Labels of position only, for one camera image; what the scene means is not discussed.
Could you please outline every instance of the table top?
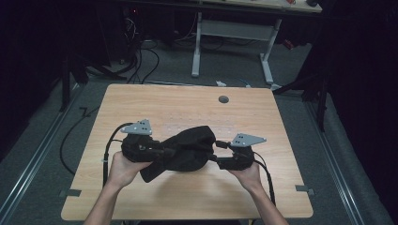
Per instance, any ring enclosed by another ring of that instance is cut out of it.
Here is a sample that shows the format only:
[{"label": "table top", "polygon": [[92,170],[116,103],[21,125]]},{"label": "table top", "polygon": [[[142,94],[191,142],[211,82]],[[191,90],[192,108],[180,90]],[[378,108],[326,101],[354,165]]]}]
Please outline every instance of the table top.
[{"label": "table top", "polygon": [[[229,102],[220,103],[226,96]],[[62,210],[65,220],[84,220],[102,186],[105,145],[121,124],[149,119],[154,140],[186,129],[208,125],[217,140],[232,141],[238,133],[264,137],[253,151],[266,161],[276,204],[286,218],[308,218],[313,208],[306,192],[296,191],[303,181],[287,138],[274,96],[266,88],[111,84],[104,96],[71,189]],[[126,134],[118,132],[116,139]],[[218,157],[231,151],[214,146]],[[113,142],[110,158],[120,151]],[[268,191],[265,172],[262,184]],[[223,219],[259,218],[251,196],[228,171],[209,161],[196,172],[164,172],[150,183],[137,175],[119,194],[113,219]]]},{"label": "table top", "polygon": [[318,5],[310,7],[306,0],[295,0],[294,4],[290,4],[287,0],[202,0],[204,3],[217,3],[225,5],[237,5],[253,8],[278,8],[283,10],[292,10],[300,12],[316,12],[320,13],[322,8]]}]

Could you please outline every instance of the white desk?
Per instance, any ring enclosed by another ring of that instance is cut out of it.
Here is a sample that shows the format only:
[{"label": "white desk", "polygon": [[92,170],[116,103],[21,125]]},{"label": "white desk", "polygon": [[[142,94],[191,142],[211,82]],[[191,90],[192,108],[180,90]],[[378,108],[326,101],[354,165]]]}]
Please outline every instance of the white desk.
[{"label": "white desk", "polygon": [[[305,0],[296,0],[296,4],[289,4],[286,0],[203,0],[202,2],[229,4],[254,8],[275,8],[278,10],[292,10],[308,13],[320,13],[322,8],[317,5],[310,7]],[[239,22],[220,22],[213,20],[203,20],[202,13],[198,13],[197,29],[196,29],[196,46],[193,54],[192,73],[193,77],[199,76],[200,70],[200,43],[202,35],[218,36],[226,38],[245,38],[254,40],[267,41],[268,45],[264,49],[264,53],[260,54],[260,61],[263,67],[266,82],[273,84],[273,78],[269,69],[268,58],[278,35],[282,20],[276,20],[273,26],[254,25]]]}]

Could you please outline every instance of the dark background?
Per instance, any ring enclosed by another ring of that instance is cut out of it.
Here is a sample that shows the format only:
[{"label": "dark background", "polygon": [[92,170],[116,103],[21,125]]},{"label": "dark background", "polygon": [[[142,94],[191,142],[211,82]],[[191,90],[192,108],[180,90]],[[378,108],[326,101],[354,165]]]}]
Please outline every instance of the dark background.
[{"label": "dark background", "polygon": [[[0,149],[4,158],[27,126],[29,117],[59,81],[62,59],[70,47],[65,42],[66,34],[90,31],[74,37],[76,43],[71,47],[103,65],[120,55],[123,57],[123,47],[112,45],[120,38],[112,36],[117,30],[106,29],[120,25],[117,17],[111,17],[114,23],[106,24],[101,20],[101,10],[94,7],[59,8],[66,19],[60,21],[59,11],[50,2],[0,4]],[[283,22],[277,42],[289,39],[295,45],[313,43],[298,79],[314,73],[330,75],[328,90],[347,136],[381,202],[397,223],[398,168],[394,164],[398,159],[397,3],[340,0],[322,1],[321,6],[327,17],[349,20],[331,20],[324,25],[300,20]],[[191,25],[185,22],[191,18],[187,12],[147,8],[142,12],[145,34],[166,43],[172,43],[174,29],[184,33],[189,30],[187,24]]]}]

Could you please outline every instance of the gray floor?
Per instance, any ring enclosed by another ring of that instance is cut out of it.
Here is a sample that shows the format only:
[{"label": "gray floor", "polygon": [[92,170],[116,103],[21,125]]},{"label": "gray floor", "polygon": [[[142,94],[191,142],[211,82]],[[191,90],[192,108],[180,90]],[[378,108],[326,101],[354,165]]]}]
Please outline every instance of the gray floor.
[{"label": "gray floor", "polygon": [[[257,42],[245,47],[224,44],[217,51],[203,50],[201,75],[199,78],[191,77],[191,60],[193,47],[167,47],[161,43],[153,49],[160,56],[158,68],[147,79],[149,83],[189,83],[196,85],[216,85],[216,81],[226,83],[228,86],[245,86],[249,83],[252,87],[268,88],[265,83],[258,53],[264,43]],[[204,47],[218,47],[217,43],[207,44]],[[294,50],[287,50],[284,46],[276,45],[269,58],[269,64],[275,83],[284,85],[296,79],[310,45],[300,46]],[[149,51],[143,51],[143,66],[139,75],[141,79],[155,65],[156,56]],[[69,129],[82,118],[83,111],[100,105],[104,91],[109,83],[115,83],[101,77],[91,77],[90,82],[71,105],[60,129],[54,134],[31,183],[26,185],[26,190],[15,209],[8,214],[8,224],[82,224],[82,222],[64,221],[60,213],[65,199],[60,197],[60,191],[70,187],[73,179],[62,166],[59,159],[59,148]],[[38,109],[30,119],[28,128],[13,147],[7,158],[0,164],[0,203],[4,203],[9,193],[16,185],[23,170],[30,159],[37,152],[39,145],[54,119],[59,115],[61,100],[60,85],[56,86],[51,97]],[[333,173],[330,171],[325,144],[319,138],[319,132],[314,125],[314,118],[309,112],[313,103],[301,101],[299,91],[289,91],[276,96],[278,107],[283,118],[289,140],[296,156],[304,184],[314,190],[314,195],[309,195],[314,208],[314,215],[310,218],[290,218],[290,224],[352,224],[342,195]],[[66,163],[76,170],[85,142],[95,121],[96,114],[85,118],[69,135],[64,145],[64,159]],[[344,180],[351,190],[355,203],[360,210],[362,221],[357,224],[392,224],[389,215],[379,202],[371,183],[358,162],[343,126],[334,110],[333,103],[328,98],[328,110],[325,117],[328,144],[332,149],[336,161],[344,175]]]}]

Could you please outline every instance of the metal rail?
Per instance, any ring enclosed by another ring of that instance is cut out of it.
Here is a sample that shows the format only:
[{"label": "metal rail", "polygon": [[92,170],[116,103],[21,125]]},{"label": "metal rail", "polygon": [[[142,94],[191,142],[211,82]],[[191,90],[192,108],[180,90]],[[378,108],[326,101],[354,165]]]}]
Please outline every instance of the metal rail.
[{"label": "metal rail", "polygon": [[343,173],[340,170],[339,164],[337,163],[337,160],[329,145],[328,139],[326,138],[325,133],[320,130],[315,120],[316,111],[314,105],[311,102],[306,102],[304,105],[307,109],[307,112],[313,117],[311,121],[317,131],[319,140],[323,145],[326,162],[328,164],[331,176],[333,177],[334,183],[337,187],[337,190],[339,191],[340,197],[342,198],[343,205],[351,220],[351,223],[356,225],[365,224],[362,219],[362,215],[360,214],[360,210],[357,207],[357,203],[355,202],[354,196],[352,195],[351,189],[346,183]]},{"label": "metal rail", "polygon": [[6,201],[0,208],[1,225],[8,224],[24,193],[29,188],[29,185],[33,181],[33,178],[35,178],[35,175],[38,172],[41,163],[44,161],[48,152],[50,151],[56,132],[64,122],[64,119],[67,116],[71,106],[73,105],[73,102],[82,93],[82,91],[82,87],[77,88],[75,90],[76,93],[73,95],[68,107],[63,112],[58,113],[50,128],[47,130],[40,145],[38,146],[35,155],[32,156],[17,183],[15,184],[14,188],[8,194]]}]

